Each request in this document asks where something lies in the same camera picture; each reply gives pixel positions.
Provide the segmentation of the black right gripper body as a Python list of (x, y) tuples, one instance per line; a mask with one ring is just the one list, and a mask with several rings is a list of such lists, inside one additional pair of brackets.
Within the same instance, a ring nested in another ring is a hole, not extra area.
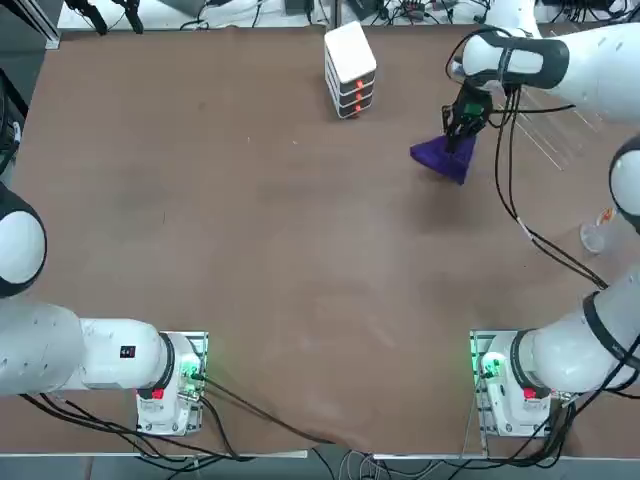
[(453, 106), (454, 129), (456, 132), (480, 132), (492, 113), (491, 94), (464, 83)]

